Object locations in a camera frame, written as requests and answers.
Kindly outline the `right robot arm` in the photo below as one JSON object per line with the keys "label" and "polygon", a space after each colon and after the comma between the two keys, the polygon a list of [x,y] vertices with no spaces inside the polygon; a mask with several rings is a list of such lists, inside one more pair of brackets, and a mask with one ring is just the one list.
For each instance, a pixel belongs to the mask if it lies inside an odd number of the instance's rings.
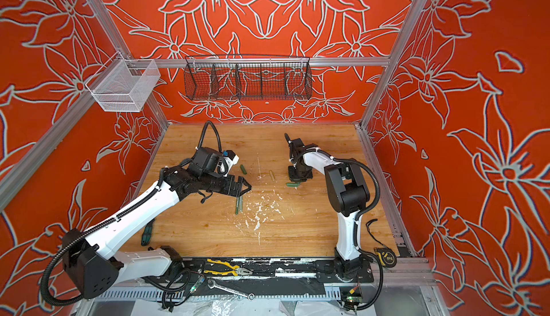
{"label": "right robot arm", "polygon": [[329,203],[338,217],[338,241],[335,247],[335,274],[350,281],[362,269],[359,220],[368,208],[370,192],[358,163],[336,159],[314,144],[305,145],[301,139],[289,145],[289,179],[301,184],[313,178],[313,171],[325,177]]}

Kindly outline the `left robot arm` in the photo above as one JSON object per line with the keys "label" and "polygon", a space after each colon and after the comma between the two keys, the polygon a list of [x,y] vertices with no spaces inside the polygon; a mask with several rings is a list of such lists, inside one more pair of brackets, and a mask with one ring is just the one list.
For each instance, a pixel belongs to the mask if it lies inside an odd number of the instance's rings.
{"label": "left robot arm", "polygon": [[78,298],[93,299],[127,280],[181,272],[179,254],[169,246],[134,253],[121,248],[157,216],[191,195],[203,200],[212,194],[242,198],[252,186],[230,173],[238,161],[233,151],[200,148],[179,165],[160,170],[157,182],[106,220],[84,230],[70,230],[57,258],[77,288]]}

